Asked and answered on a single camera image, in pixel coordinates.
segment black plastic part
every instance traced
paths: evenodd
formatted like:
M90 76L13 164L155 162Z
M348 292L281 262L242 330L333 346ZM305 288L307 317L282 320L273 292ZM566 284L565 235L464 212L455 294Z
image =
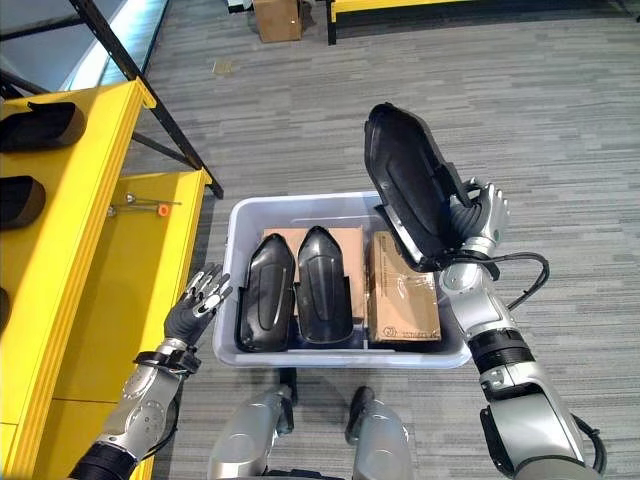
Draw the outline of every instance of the black plastic part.
M198 371L202 362L195 356L194 349L187 349L174 350L169 355L160 352L140 352L133 363L168 370L186 370L192 375Z
M280 414L280 418L278 418L278 424L276 425L276 432L278 435L287 435L293 432L294 423L293 423L293 402L283 397L281 401L282 413Z
M482 430L484 430L484 438L487 442L487 448L489 449L489 455L493 464L498 471L507 477L513 476L514 468L507 450L502 443L502 438L496 427L496 422L493 419L491 413L491 407L480 410L480 422L482 423Z
M298 370L295 368L279 368L278 376L280 384L286 385L291 389L291 405L295 407L298 404Z
M94 443L69 474L76 480L126 480L136 467L127 452L105 443Z
M286 350L293 316L295 259L274 233L251 257L247 288L240 290L236 344L245 352Z
M373 389L366 385L358 387L356 393L353 394L351 405L349 406L349 421L347 422L347 428L344 430L344 438L347 443L353 445L358 440L359 432L355 431L358 419L364 412L365 407L370 402L373 402L375 398L376 394Z
M287 477L287 478L315 478L316 480L344 480L339 477L325 477L318 472L313 472L311 470L298 470L294 468L291 471L285 472L283 470L269 470L264 475L264 477Z
M465 207L472 203L451 163L444 161L429 128L413 114L390 103L377 105L365 124L365 166L382 205L376 210L389 225L407 264L414 270L437 271L437 258L460 248L449 228L449 197ZM397 220L385 211L390 207ZM399 235L406 230L420 254L414 258Z
M11 303L9 295L4 288L0 288L0 334L4 331L9 321L9 312L11 311Z
M30 112L14 113L0 122L0 151L59 148L77 142L87 126L72 102L27 103Z
M353 332L349 279L342 251L331 234L312 227L298 252L296 285L300 334L310 343L336 343Z
M44 208L44 187L33 177L0 178L0 230L26 227Z
M600 430L597 428L591 428L591 426L582 420L577 415L571 415L576 422L578 428L587 436L591 443L593 443L593 451L595 452L595 458L593 460L593 469L600 475L604 476L607 470L607 449L604 446L604 442L600 438Z
M490 330L473 337L469 350L480 373L500 365L533 362L529 346L517 330Z

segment yellow shelving unit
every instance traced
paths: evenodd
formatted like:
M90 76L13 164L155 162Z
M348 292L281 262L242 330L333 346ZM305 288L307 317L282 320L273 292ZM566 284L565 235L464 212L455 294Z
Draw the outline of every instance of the yellow shelving unit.
M164 318L187 281L207 182L202 170L118 181L114 203L132 192L180 205L167 217L123 212L105 221L62 361L35 478L65 478L119 400L132 359L162 340ZM134 477L150 478L151 465L144 462Z
M47 195L45 208L33 224L0 233L0 285L11 304L0 339L3 473L5 478L31 478L37 460L39 471L45 472L37 478L50 478L47 472L59 477L58 461L52 457L53 464L43 463L41 441L43 447L50 446L51 438L67 432L70 435L62 444L54 443L80 455L89 446L84 441L88 433L71 435L65 430L65 419L92 409L74 413L72 403L65 402L113 406L135 353L162 340L162 320L184 286L203 188L211 179L203 171L194 171L118 181L138 114L143 106L155 106L139 81L7 101L2 117L26 111L27 101L72 101L87 119L84 135L71 147L0 155L2 176L31 175ZM121 196L122 189L140 197L177 199L182 205L176 205L168 217L123 212L107 218L114 192ZM118 197L114 203L122 201ZM118 240L123 232L128 233L129 243ZM146 239L144 246L141 239ZM145 259L145 263L123 262L131 248L137 250L136 260ZM157 256L151 259L148 253ZM126 289L118 290L118 275ZM102 282L111 283L103 288ZM102 307L111 309L111 323L95 303L105 301L101 292L106 289L112 300ZM126 330L122 330L124 318L130 320ZM126 332L124 339L119 337L119 342L87 355L85 342L95 346L116 331ZM95 355L109 347L111 362ZM87 359L92 363L85 364ZM93 373L103 383L101 388L92 390L87 383L88 367L101 369ZM55 408L47 420L54 397ZM96 428L103 420L104 415L96 419ZM68 426L85 428L78 422ZM90 436L97 433L93 427L86 424ZM56 458L63 465L67 456L56 452ZM150 468L141 472L148 477Z

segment black cable connector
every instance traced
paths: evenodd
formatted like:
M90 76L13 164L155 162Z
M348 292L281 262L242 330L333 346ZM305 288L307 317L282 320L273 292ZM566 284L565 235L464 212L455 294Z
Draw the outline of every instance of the black cable connector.
M512 262L512 261L518 261L518 260L535 260L536 262L539 262L542 265L542 270L540 271L540 274L538 275L536 280L533 282L531 287L529 287L527 290L523 290L522 295L520 295L513 302L507 305L509 310L514 310L518 306L520 306L522 303L524 303L529 297L531 297L531 295L533 295L538 290L540 290L542 286L545 283L547 283L547 280L549 280L549 275L551 274L551 270L549 268L549 261L539 253L518 252L518 253L510 253L508 255L501 255L499 257L479 259L471 255L466 255L462 252L462 253L455 253L453 255L448 256L443 261L443 263L448 265L452 265L454 263L477 263L479 265L485 265L485 264L494 264L494 263L500 263L500 262Z
M587 422L582 420L577 415L571 414L576 422L578 428L587 436L591 443L593 443L593 449L595 451L595 459L593 460L593 469L600 475L604 475L607 469L607 449L600 438L600 430L597 428L591 428Z

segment cardboard box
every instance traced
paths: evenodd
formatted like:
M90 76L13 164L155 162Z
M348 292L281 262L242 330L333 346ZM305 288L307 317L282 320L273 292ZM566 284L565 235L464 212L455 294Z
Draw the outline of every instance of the cardboard box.
M389 232L376 232L369 250L369 336L374 342L440 340L433 273L411 270Z
M253 0L260 40L265 43L300 40L300 0Z
M354 323L364 321L367 314L365 299L364 273L364 233L359 228L329 228L329 233L340 245L344 274L349 277L351 289L351 313ZM296 259L295 281L299 280L298 250L308 232L307 228L269 228L264 230L263 238L272 233L279 233L284 237Z

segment robotic hand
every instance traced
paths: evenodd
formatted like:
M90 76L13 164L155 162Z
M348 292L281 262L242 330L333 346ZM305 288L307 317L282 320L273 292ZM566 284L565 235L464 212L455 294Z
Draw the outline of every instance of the robotic hand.
M109 415L102 432L76 464L69 478L122 480L129 478L142 460L170 439L160 439L167 412L182 381L196 373L200 360L196 343L231 294L229 275L216 282L220 265L205 267L189 282L164 323L164 341L153 352L141 352L138 364L124 385L122 398Z
M451 227L463 239L463 254L492 257L508 222L507 201L491 183L474 179L465 187L479 193L471 207L450 198ZM518 303L503 303L483 263L458 259L442 272L439 283L489 402L480 419L494 464L517 480L602 478L605 454L597 431L568 411L520 334L511 314ZM584 464L580 430L596 446L597 472Z

